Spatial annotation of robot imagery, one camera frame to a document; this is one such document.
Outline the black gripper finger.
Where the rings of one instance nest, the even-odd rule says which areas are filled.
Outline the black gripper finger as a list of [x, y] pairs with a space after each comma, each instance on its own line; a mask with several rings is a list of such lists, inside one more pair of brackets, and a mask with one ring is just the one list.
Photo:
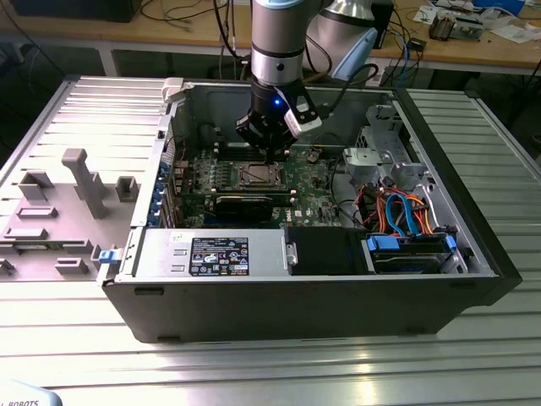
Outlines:
[[292, 136], [286, 125], [270, 128], [270, 163], [285, 160], [285, 151], [290, 148], [296, 139]]
[[266, 121], [252, 110], [236, 121], [236, 131], [252, 148], [264, 158], [265, 163], [274, 161], [271, 145], [272, 133], [265, 127]]

